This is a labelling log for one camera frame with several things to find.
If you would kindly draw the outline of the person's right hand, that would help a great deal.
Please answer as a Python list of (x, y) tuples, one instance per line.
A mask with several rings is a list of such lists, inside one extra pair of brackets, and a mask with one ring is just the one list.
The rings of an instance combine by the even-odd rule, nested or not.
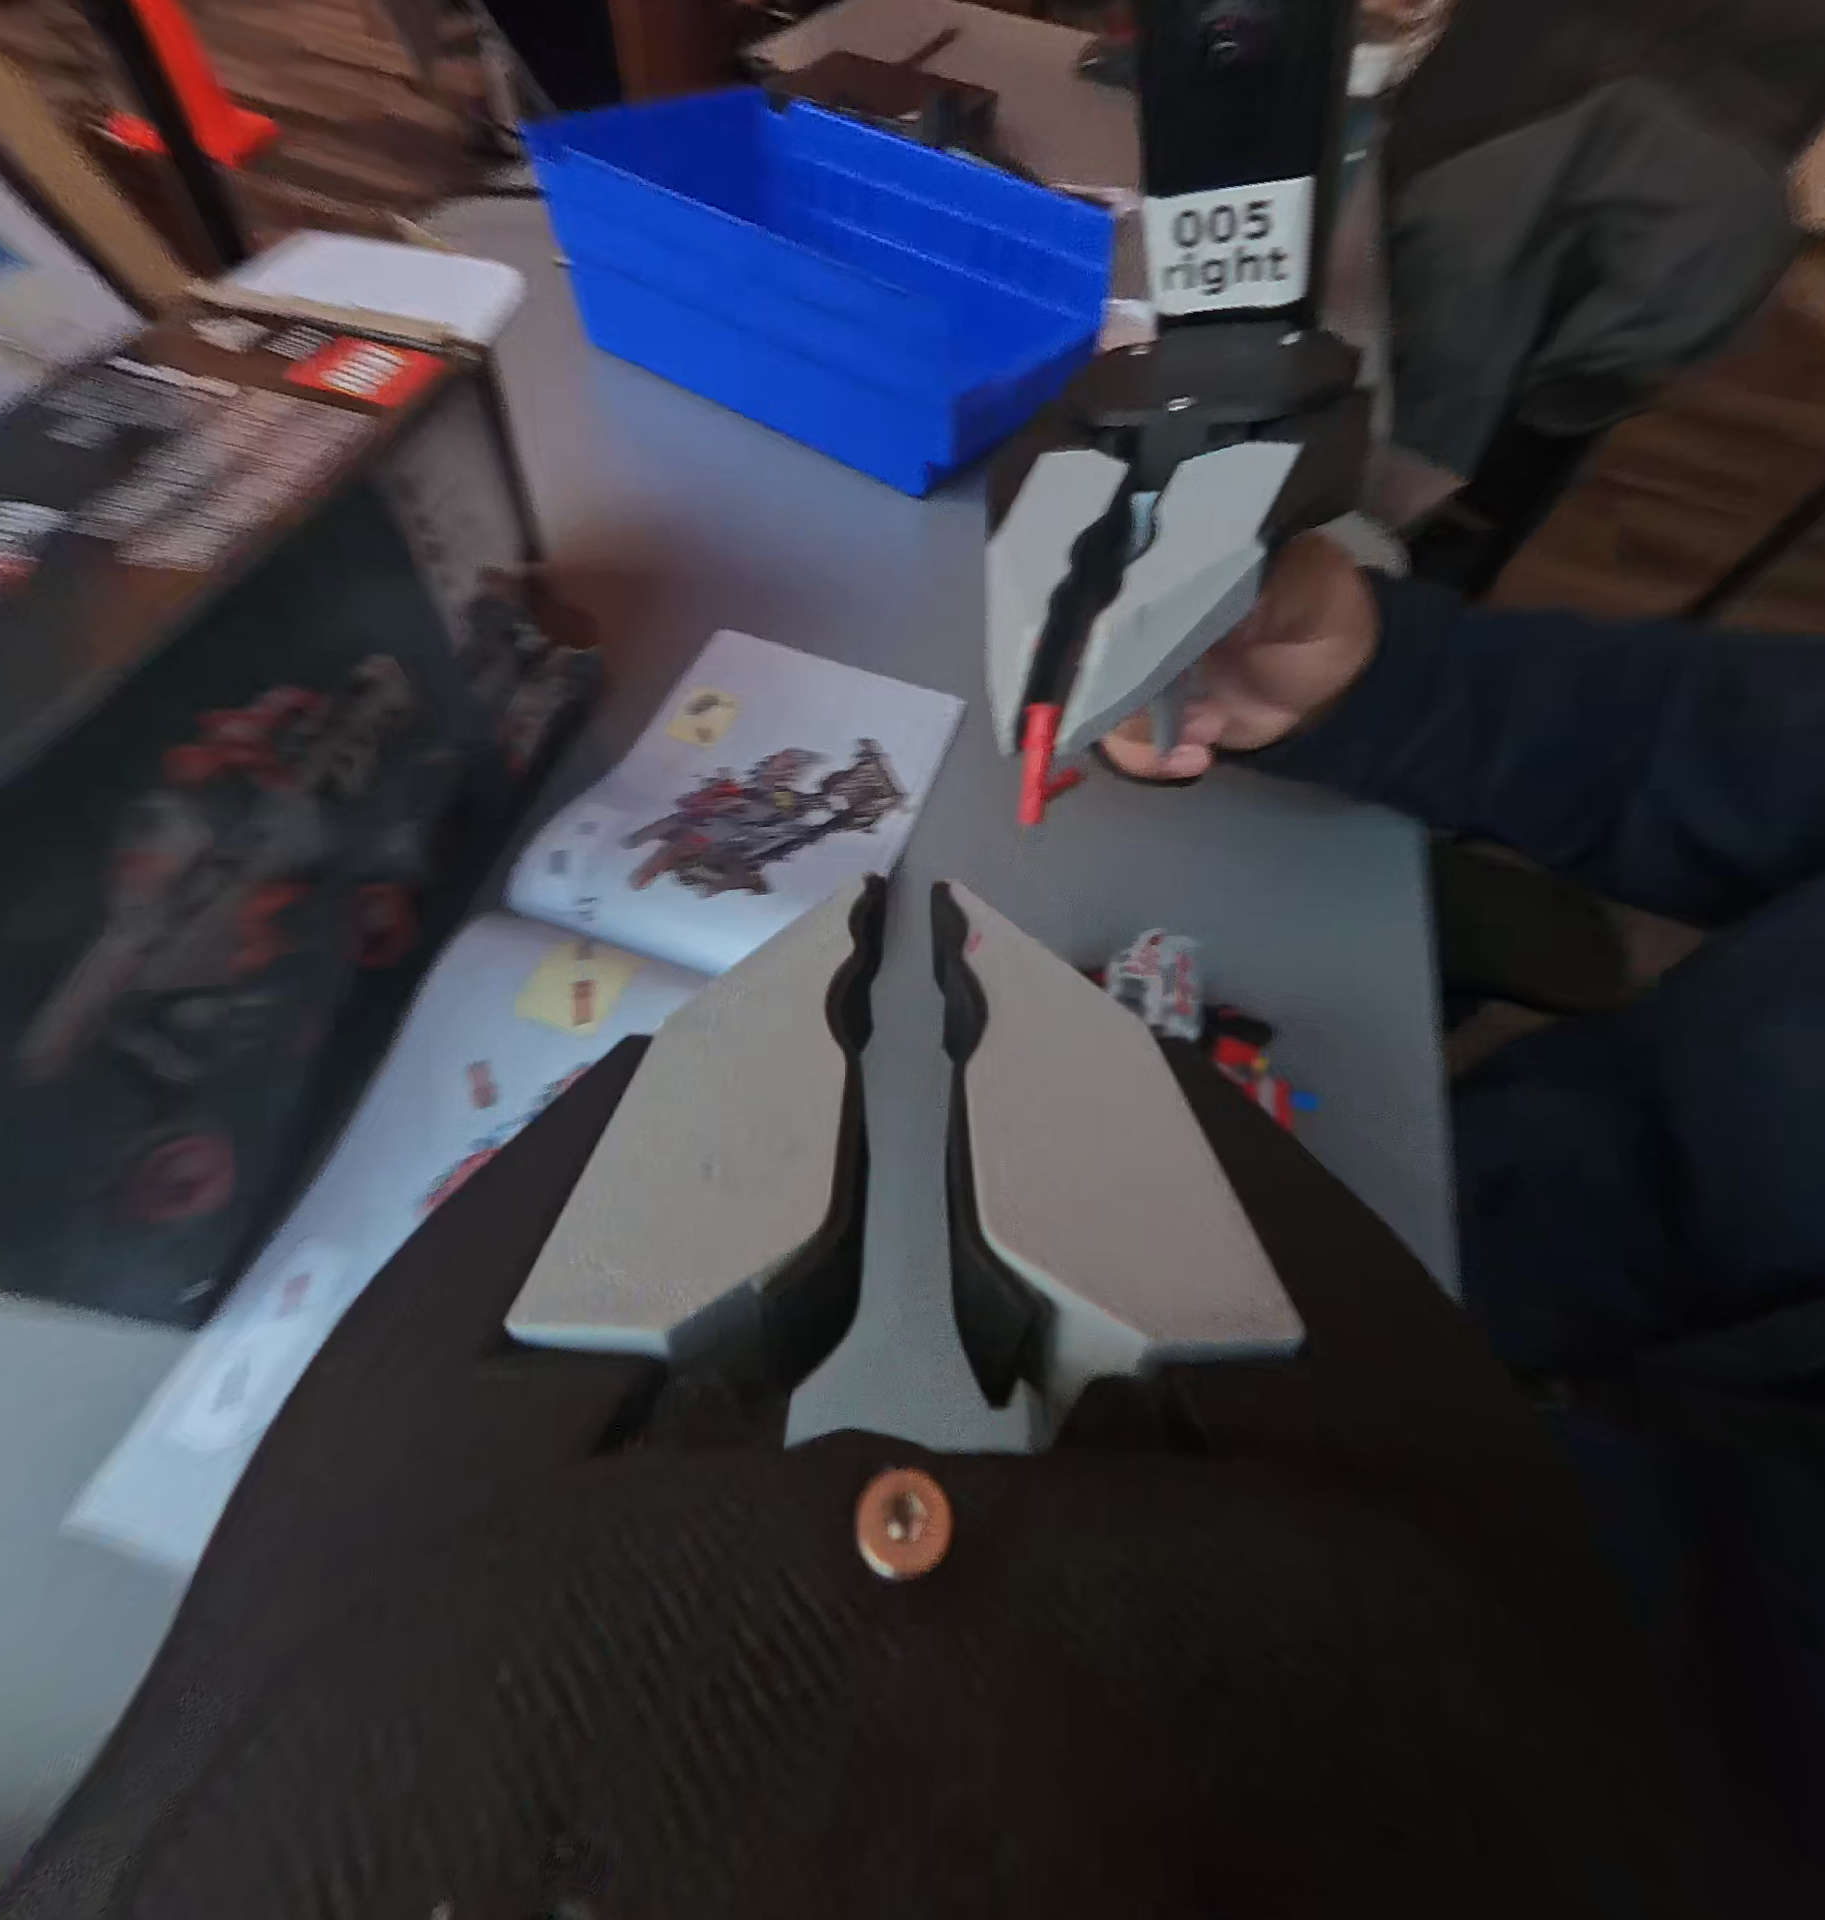
[(1368, 573), (1326, 534), (1304, 534), (1270, 559), (1252, 608), (1195, 659), (1172, 724), (1134, 713), (1096, 745), (1120, 778), (1187, 782), (1220, 756), (1270, 750), (1332, 707), (1379, 648)]

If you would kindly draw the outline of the lego instruction booklet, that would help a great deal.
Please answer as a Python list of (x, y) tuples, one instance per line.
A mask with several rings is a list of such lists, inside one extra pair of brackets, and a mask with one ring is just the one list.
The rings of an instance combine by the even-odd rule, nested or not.
[(419, 1223), (618, 1041), (846, 880), (889, 876), (960, 699), (718, 631), (450, 938), (331, 1155), (59, 1530), (190, 1571), (323, 1340)]

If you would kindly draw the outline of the blue plastic bin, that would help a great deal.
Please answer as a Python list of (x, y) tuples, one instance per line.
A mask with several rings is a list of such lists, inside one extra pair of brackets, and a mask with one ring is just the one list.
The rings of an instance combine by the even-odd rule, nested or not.
[(589, 343), (924, 497), (1092, 356), (1110, 210), (759, 87), (533, 120)]

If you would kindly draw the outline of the dark flat object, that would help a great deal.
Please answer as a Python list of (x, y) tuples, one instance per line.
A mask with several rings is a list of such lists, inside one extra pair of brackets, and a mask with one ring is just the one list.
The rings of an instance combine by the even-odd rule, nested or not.
[(813, 105), (931, 150), (992, 158), (996, 89), (930, 71), (930, 62), (960, 34), (962, 28), (945, 28), (897, 59), (833, 49), (797, 66), (780, 66), (765, 54), (747, 50), (740, 63), (776, 106)]

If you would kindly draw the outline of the grey chair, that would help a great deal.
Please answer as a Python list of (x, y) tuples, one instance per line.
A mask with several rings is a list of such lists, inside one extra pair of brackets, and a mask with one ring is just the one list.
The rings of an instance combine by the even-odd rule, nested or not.
[(1470, 477), (1720, 351), (1802, 245), (1785, 177), (1644, 81), (1417, 168), (1384, 200), (1393, 438)]

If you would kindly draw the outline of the partly built lego vehicle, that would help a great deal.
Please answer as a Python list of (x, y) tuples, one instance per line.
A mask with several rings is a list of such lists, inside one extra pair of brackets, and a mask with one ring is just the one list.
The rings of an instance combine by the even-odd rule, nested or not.
[(1243, 1007), (1207, 996), (1197, 941), (1145, 930), (1119, 948), (1092, 981), (1156, 1037), (1201, 1048), (1214, 1058), (1268, 1053), (1275, 1029)]

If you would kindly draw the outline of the person's right forearm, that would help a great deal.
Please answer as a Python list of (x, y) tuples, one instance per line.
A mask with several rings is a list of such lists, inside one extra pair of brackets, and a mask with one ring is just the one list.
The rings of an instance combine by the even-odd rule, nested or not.
[(1700, 930), (1825, 928), (1825, 634), (1373, 594), (1376, 657), (1262, 771)]

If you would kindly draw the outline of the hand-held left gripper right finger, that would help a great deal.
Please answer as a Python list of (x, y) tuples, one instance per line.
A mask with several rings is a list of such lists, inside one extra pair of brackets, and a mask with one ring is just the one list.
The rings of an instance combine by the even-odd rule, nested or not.
[(956, 880), (930, 890), (950, 1069), (950, 1313), (996, 1407), (1307, 1338), (1156, 1033)]

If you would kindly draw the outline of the person's leg in dark trousers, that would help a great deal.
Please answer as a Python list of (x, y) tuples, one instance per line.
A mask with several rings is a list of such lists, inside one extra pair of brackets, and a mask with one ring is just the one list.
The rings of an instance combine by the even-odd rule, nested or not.
[(1825, 872), (1457, 1094), (1468, 1303), (1656, 1603), (1825, 1667)]

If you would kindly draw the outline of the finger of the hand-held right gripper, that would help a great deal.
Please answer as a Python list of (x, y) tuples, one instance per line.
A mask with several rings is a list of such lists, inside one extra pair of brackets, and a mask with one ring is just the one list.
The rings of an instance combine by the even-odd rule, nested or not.
[(1300, 443), (1243, 440), (1187, 459), (1156, 498), (1151, 539), (1092, 617), (1061, 713), (1061, 750), (1079, 751), (1138, 713), (1170, 732), (1182, 686), (1252, 605), (1265, 515)]
[(1139, 686), (1126, 594), (1135, 473), (1092, 447), (1039, 454), (985, 548), (984, 672), (996, 743), (1023, 751), (1025, 713), (1055, 721), (1050, 761), (1079, 756)]

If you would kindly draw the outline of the red lego pin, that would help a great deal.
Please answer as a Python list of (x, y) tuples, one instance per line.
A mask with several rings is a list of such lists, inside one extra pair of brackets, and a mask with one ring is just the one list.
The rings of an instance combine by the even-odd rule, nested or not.
[(1044, 825), (1052, 804), (1085, 780), (1081, 764), (1062, 762), (1062, 707), (1050, 700), (1025, 702), (1018, 739), (1020, 788), (1016, 821), (1022, 830)]

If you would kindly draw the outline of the small red lego assembly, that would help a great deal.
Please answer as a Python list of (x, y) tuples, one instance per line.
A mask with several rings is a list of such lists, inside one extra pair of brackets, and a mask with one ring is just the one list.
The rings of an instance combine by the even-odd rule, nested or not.
[(1316, 1093), (1275, 1067), (1268, 1041), (1252, 1038), (1245, 1030), (1216, 1033), (1207, 1055), (1236, 1090), (1287, 1133), (1293, 1133), (1304, 1116), (1318, 1114), (1321, 1107)]

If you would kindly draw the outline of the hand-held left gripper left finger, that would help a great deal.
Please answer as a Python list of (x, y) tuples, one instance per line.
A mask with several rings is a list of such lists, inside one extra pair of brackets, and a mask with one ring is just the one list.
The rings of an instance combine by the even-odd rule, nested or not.
[(645, 1045), (504, 1325), (525, 1348), (808, 1379), (859, 1307), (864, 1052), (889, 880), (840, 887)]

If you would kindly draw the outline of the white paper stack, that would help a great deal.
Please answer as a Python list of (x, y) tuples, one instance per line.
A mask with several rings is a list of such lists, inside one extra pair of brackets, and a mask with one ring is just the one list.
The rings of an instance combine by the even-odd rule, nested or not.
[(288, 316), (320, 312), (404, 338), (491, 349), (527, 300), (527, 278), (464, 253), (301, 228), (209, 291)]

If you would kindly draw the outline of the orange and black stand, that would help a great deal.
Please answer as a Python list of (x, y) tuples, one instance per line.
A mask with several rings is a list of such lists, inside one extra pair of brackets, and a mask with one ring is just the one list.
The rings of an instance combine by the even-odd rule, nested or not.
[(189, 3), (85, 1), (81, 13), (114, 69), (115, 100), (101, 111), (101, 140), (145, 167), (173, 200), (179, 253), (200, 271), (225, 271), (252, 254), (234, 179), (277, 139), (277, 124), (232, 99)]

